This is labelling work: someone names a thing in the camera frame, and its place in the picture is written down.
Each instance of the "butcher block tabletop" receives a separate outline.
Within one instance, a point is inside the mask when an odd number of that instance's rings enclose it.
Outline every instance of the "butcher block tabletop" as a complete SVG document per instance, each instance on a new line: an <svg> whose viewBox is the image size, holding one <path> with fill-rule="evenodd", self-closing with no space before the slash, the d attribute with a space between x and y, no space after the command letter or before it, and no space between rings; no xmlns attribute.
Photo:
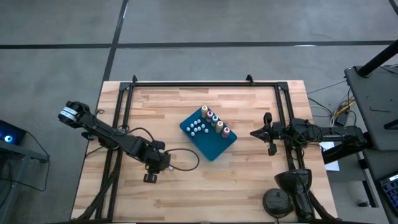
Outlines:
<svg viewBox="0 0 398 224"><path fill-rule="evenodd" d="M287 83L295 117L308 119L312 123L304 82ZM104 82L99 98L98 109L104 110L104 113L98 114L98 119L109 125L112 125L114 117L119 84ZM144 165L124 155L113 221L274 222L275 218L268 215L262 206L262 197L267 190L278 188L274 176L288 170L284 144L274 141L277 153L268 156L268 143L249 134L263 127L265 112L272 113L273 121L279 120L274 91L271 87L261 86L134 87L128 123L130 129L146 128L156 140L165 142L166 150L194 150L200 156L200 165L191 172L164 170L158 175L156 184L148 184L142 181L146 174ZM119 124L122 123L124 105L122 103ZM201 154L179 127L183 120L203 105L208 105L238 137L212 162ZM141 130L132 134L150 139ZM87 152L99 146L97 141L92 141ZM85 159L72 218L81 215L100 190L105 159L106 149L100 149ZM304 161L306 168L312 170L311 190L326 210L336 217L320 148L309 145L305 149ZM171 164L176 167L188 169L195 163L196 157L192 153L172 152ZM279 221L296 220L292 212Z"/></svg>

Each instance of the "concrete floor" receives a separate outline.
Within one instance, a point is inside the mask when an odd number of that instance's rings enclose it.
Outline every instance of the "concrete floor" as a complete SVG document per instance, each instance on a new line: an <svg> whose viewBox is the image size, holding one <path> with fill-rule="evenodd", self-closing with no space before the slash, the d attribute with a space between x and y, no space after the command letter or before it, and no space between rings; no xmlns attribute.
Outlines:
<svg viewBox="0 0 398 224"><path fill-rule="evenodd" d="M122 0L2 0L0 45L110 44L121 5ZM377 0L130 0L119 42L394 40L397 23L389 2ZM117 49L109 79L135 74L139 80L243 80L250 73L256 80L304 80L312 91L344 80L345 68L366 63L385 47ZM108 54L109 49L0 50L0 119L32 132L52 160L47 190L22 188L13 223L69 219L87 142L57 115L67 100L96 106ZM334 109L347 91L343 83L311 97ZM328 125L323 118L315 122ZM364 127L360 118L358 126ZM26 182L41 186L45 167L33 165ZM382 212L358 211L353 201L363 194L342 197L353 187L339 177L331 187L340 218L384 218Z"/></svg>

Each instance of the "black desk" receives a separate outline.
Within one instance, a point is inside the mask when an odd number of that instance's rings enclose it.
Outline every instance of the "black desk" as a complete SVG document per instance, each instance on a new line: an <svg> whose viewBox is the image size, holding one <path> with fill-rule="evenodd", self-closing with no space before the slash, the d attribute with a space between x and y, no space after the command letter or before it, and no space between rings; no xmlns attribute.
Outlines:
<svg viewBox="0 0 398 224"><path fill-rule="evenodd" d="M398 73L398 67L388 69ZM384 124L398 118L398 75L382 68L375 69L368 78L359 76L355 68L347 68L345 74L368 133L377 149L363 151L373 180L397 172L398 130L385 130ZM388 206L383 192L379 191L380 189L377 192L387 218L390 223L398 223L398 217Z"/></svg>

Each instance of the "blue tray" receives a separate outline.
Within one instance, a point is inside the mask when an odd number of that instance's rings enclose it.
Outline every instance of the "blue tray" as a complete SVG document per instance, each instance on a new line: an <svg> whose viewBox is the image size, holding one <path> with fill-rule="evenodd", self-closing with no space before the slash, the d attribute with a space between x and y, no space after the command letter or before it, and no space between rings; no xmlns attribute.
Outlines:
<svg viewBox="0 0 398 224"><path fill-rule="evenodd" d="M191 132L193 131L193 128L191 128L191 131L187 131L187 127L189 127L191 123L193 123L197 119L200 119L200 125L205 124L209 132L205 133L204 130L201 130L196 132L195 136L192 137ZM201 108L199 108L199 110L194 112L186 120L182 121L180 124L180 128L209 161L215 160L230 145L232 145L232 143L234 143L237 138L232 130L230 130L229 136L227 138L223 138L221 136L221 133L216 133L216 128L213 127L209 122L207 122L206 118L201 117Z"/></svg>

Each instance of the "white paper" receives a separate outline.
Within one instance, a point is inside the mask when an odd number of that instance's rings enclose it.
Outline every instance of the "white paper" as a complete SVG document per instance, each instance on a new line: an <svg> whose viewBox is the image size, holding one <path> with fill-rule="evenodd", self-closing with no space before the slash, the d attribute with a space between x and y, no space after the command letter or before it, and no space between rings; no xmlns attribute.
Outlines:
<svg viewBox="0 0 398 224"><path fill-rule="evenodd" d="M325 150L329 150L335 146L334 142L321 142L319 143ZM340 168L338 167L338 161L331 162L329 164L325 165L326 170L328 171L340 171Z"/></svg>

